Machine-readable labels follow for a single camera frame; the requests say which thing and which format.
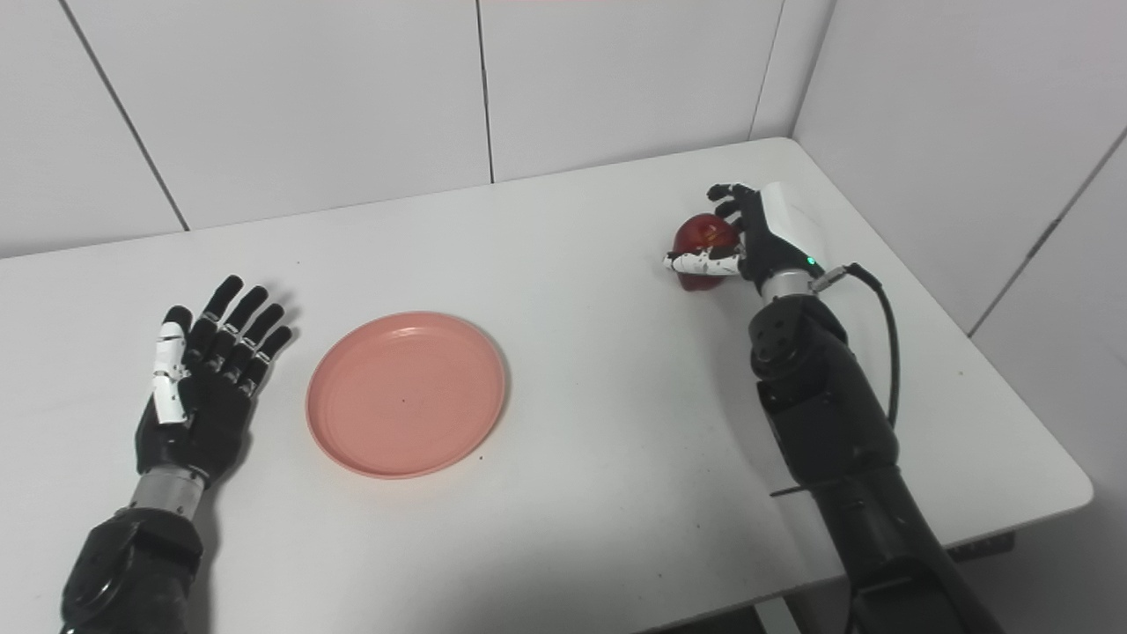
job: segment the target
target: robotic arm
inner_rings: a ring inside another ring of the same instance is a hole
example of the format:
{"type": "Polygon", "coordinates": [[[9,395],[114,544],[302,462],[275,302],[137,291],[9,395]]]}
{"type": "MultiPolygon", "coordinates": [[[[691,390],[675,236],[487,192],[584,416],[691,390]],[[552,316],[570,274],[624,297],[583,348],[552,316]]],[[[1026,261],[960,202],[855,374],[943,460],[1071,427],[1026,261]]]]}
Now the robotic arm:
{"type": "Polygon", "coordinates": [[[203,557],[192,524],[204,492],[238,459],[255,395],[290,329],[255,286],[220,324],[242,288],[231,275],[188,331],[174,305],[157,340],[153,393],[137,426],[141,475],[133,498],[90,532],[63,589],[63,634],[185,634],[187,599],[203,557]]]}
{"type": "Polygon", "coordinates": [[[787,203],[775,182],[756,191],[716,185],[717,213],[736,215],[742,245],[666,256],[683,273],[735,269],[755,284],[763,307],[753,316],[752,370],[760,402],[787,466],[814,497],[852,584],[851,618],[866,634],[1001,633],[959,575],[920,514],[896,466],[893,431],[898,391],[894,369],[889,410],[881,409],[849,349],[845,330],[817,293],[846,274],[878,292],[857,264],[823,269],[817,226],[787,203]]]}

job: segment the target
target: plate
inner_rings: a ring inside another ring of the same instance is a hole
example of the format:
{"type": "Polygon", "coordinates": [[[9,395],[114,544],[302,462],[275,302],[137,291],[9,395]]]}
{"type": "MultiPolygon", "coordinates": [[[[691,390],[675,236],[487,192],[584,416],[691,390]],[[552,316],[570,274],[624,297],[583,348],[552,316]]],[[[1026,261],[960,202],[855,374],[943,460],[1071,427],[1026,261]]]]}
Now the plate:
{"type": "Polygon", "coordinates": [[[438,312],[369,322],[313,372],[305,416],[317,445],[341,466],[382,479],[447,467],[489,435],[505,401],[492,342],[438,312]]]}

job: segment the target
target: tabletop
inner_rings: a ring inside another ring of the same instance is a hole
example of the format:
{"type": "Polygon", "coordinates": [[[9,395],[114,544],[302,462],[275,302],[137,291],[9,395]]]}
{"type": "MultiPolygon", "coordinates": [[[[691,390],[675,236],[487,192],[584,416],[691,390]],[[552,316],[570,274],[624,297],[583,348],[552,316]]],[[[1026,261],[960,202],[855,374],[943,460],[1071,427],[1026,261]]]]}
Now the tabletop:
{"type": "MultiPolygon", "coordinates": [[[[771,139],[0,260],[0,629],[59,627],[86,533],[136,483],[161,316],[229,273],[292,306],[298,337],[197,515],[193,634],[627,634],[842,574],[809,497],[770,497],[792,482],[748,367],[754,287],[687,293],[660,264],[710,185],[773,180],[823,224],[826,261],[888,289],[900,465],[939,539],[1085,504],[1075,462],[802,149],[771,139]],[[305,389],[339,338],[407,310],[488,333],[509,395],[460,463],[367,479],[317,448],[305,389]]],[[[886,394],[875,296],[823,296],[886,394]]]]}

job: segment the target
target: red apple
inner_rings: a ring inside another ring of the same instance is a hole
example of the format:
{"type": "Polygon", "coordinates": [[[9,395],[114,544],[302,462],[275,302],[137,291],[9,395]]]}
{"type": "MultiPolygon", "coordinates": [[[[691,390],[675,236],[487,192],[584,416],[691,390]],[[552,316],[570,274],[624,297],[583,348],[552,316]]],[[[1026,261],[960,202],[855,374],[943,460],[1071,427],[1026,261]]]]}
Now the red apple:
{"type": "MultiPolygon", "coordinates": [[[[677,229],[673,236],[673,250],[686,252],[706,247],[734,247],[739,243],[739,233],[719,215],[702,213],[694,215],[677,229]]],[[[713,275],[689,275],[677,273],[681,287],[686,291],[707,291],[720,285],[724,277],[713,275]]]]}

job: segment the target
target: white wall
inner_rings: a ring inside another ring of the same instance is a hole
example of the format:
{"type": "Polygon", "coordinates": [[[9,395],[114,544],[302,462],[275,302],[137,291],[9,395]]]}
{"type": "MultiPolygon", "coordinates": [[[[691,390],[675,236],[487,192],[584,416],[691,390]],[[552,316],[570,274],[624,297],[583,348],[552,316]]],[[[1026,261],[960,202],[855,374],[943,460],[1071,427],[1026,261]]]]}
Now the white wall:
{"type": "Polygon", "coordinates": [[[482,2],[497,179],[746,141],[781,8],[482,2]]]}
{"type": "Polygon", "coordinates": [[[1125,209],[1120,145],[974,338],[1095,486],[1086,509],[968,566],[1009,632],[1127,632],[1125,209]]]}
{"type": "Polygon", "coordinates": [[[70,1],[192,227],[489,181],[473,2],[70,1]]]}
{"type": "Polygon", "coordinates": [[[969,330],[1127,116],[1127,2],[841,0],[795,137],[969,330]]]}
{"type": "Polygon", "coordinates": [[[60,6],[0,0],[0,257],[179,230],[60,6]]]}
{"type": "Polygon", "coordinates": [[[752,139],[790,136],[835,0],[783,0],[752,139]]]}
{"type": "MultiPolygon", "coordinates": [[[[786,134],[831,1],[70,3],[197,229],[786,134]]],[[[0,7],[0,256],[177,229],[57,5],[0,7]]]]}

